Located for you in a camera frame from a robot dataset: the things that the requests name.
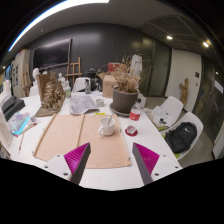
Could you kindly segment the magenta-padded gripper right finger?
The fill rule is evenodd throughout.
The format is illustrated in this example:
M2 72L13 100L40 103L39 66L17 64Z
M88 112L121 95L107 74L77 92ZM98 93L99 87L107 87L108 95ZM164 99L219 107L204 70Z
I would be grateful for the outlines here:
M138 143L133 144L132 153L145 185L182 169L179 163L168 155L157 154Z

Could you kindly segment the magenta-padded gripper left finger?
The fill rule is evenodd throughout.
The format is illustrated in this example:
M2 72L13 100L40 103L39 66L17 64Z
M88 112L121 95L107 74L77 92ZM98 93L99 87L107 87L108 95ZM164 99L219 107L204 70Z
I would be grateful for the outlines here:
M90 144L85 143L65 155L55 155L43 165L43 169L78 185L90 154Z

